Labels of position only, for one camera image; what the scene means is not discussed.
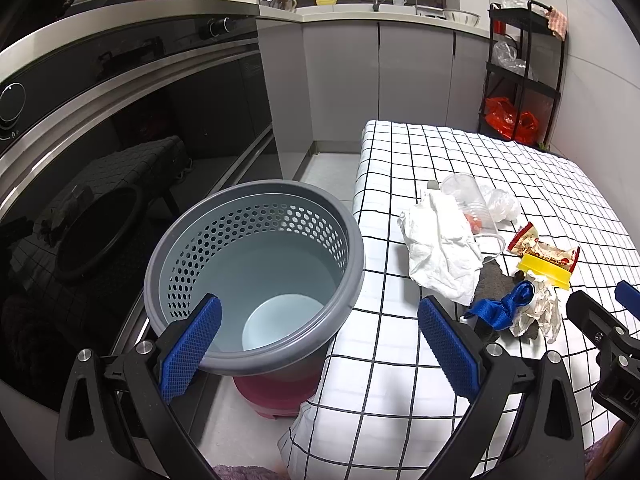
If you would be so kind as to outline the yellow plastic lid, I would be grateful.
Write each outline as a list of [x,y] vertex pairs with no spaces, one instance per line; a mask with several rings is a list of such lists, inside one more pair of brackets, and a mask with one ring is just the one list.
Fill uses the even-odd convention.
[[570,278],[572,277],[570,271],[532,254],[525,254],[521,258],[518,263],[518,270],[545,276],[554,287],[565,290],[570,289]]

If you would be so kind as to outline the red plastic bag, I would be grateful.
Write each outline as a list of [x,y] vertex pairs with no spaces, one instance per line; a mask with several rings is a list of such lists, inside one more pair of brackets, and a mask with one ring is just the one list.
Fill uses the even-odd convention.
[[504,140],[526,145],[538,143],[538,118],[528,110],[519,113],[506,96],[485,100],[485,122]]

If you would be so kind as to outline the clear plastic bag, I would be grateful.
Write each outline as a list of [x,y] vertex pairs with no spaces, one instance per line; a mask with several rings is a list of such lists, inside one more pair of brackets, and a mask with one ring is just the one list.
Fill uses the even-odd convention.
[[494,188],[488,197],[487,208],[495,223],[513,222],[521,213],[521,204],[512,192]]
[[506,41],[497,41],[492,48],[491,63],[520,76],[525,75],[526,63],[518,57],[518,51]]

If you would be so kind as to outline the clear plastic cup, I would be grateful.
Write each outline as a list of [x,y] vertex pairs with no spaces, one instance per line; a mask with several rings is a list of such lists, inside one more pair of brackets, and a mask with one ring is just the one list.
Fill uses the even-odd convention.
[[462,210],[484,257],[495,259],[501,256],[506,242],[498,234],[475,179],[466,174],[453,174],[442,182],[440,189],[451,196]]

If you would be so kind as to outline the black metal shelf rack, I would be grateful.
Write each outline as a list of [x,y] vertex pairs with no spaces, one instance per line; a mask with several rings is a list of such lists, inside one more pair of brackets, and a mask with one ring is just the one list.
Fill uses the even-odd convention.
[[566,16],[549,3],[506,0],[492,2],[488,18],[477,131],[545,150],[561,99]]

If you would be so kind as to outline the white tissue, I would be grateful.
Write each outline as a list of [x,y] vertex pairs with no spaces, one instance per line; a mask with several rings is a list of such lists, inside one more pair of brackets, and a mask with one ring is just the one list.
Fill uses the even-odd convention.
[[469,307],[483,257],[456,201],[442,191],[427,190],[399,215],[398,226],[408,249],[410,278]]

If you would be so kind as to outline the red gold snack wrapper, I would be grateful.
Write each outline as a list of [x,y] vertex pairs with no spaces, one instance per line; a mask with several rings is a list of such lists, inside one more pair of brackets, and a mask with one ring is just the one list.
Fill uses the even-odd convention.
[[575,270],[580,255],[578,246],[561,249],[543,242],[532,222],[528,222],[514,235],[506,249],[520,257],[525,254],[535,256],[570,273]]

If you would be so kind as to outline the red checkered cloth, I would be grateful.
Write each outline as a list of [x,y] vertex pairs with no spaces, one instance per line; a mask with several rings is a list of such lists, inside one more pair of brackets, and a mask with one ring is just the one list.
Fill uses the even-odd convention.
[[546,19],[548,22],[548,29],[551,30],[552,35],[559,40],[564,41],[566,39],[568,29],[568,18],[566,15],[558,9],[551,8],[546,12]]

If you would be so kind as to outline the blue ribbon bow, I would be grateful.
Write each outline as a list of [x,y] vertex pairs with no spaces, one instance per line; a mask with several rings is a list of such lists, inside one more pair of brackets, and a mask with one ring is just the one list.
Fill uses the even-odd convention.
[[479,318],[496,332],[501,332],[512,326],[518,310],[530,304],[534,295],[534,285],[530,281],[521,281],[500,300],[478,300],[464,317]]

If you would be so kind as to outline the clear plastic bag on shelf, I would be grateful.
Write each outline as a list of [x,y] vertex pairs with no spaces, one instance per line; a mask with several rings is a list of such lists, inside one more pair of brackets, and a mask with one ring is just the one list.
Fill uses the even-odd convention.
[[518,57],[518,51],[506,41],[497,41],[492,48],[491,63],[520,76],[525,75],[526,63]]

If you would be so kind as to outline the black built-in oven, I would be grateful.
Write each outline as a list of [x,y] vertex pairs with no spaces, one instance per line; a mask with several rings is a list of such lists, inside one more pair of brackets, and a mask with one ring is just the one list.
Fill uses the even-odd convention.
[[1,379],[57,410],[146,266],[210,193],[282,174],[254,16],[102,32],[1,85]]

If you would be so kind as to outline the grey perforated trash bin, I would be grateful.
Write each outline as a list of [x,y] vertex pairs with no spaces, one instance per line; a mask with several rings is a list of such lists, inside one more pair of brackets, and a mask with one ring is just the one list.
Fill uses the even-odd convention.
[[269,374],[336,335],[363,271],[359,226],[333,195],[295,181],[243,183],[204,198],[165,232],[145,271],[145,312],[161,335],[214,295],[221,324],[202,369]]

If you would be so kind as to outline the white paper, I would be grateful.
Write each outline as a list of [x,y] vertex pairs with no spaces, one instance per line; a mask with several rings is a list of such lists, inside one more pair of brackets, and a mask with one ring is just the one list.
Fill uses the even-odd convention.
[[545,276],[527,271],[524,278],[534,286],[533,299],[518,308],[510,332],[514,337],[523,337],[529,327],[537,323],[538,332],[544,335],[546,343],[553,344],[562,326],[559,297]]

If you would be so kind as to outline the dark grey rag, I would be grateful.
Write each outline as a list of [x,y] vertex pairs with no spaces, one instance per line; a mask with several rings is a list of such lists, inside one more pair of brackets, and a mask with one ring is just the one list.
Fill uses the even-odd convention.
[[[472,305],[481,299],[500,300],[521,281],[526,281],[522,271],[516,272],[514,276],[507,276],[502,273],[495,260],[486,261],[480,269],[480,280],[475,289]],[[475,318],[474,333],[482,341],[495,342],[501,332],[496,332],[484,321]]]

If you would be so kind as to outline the grey kitchen cabinets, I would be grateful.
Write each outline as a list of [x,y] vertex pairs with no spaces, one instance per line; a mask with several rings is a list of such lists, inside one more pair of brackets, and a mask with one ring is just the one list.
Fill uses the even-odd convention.
[[283,177],[312,150],[358,153],[367,122],[473,131],[488,33],[439,20],[258,18]]

